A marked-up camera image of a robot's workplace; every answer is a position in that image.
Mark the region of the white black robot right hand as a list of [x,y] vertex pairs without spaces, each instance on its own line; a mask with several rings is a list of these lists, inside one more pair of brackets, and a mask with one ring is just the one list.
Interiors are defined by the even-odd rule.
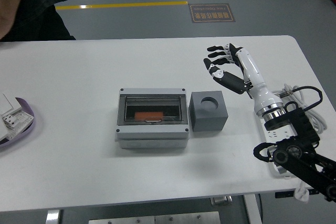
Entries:
[[[270,120],[285,114],[281,98],[268,89],[251,54],[245,48],[227,44],[224,47],[211,46],[207,51],[209,55],[203,61],[213,80],[237,94],[247,92],[254,100],[254,111],[258,117]],[[226,63],[238,66],[243,78],[218,67]]]

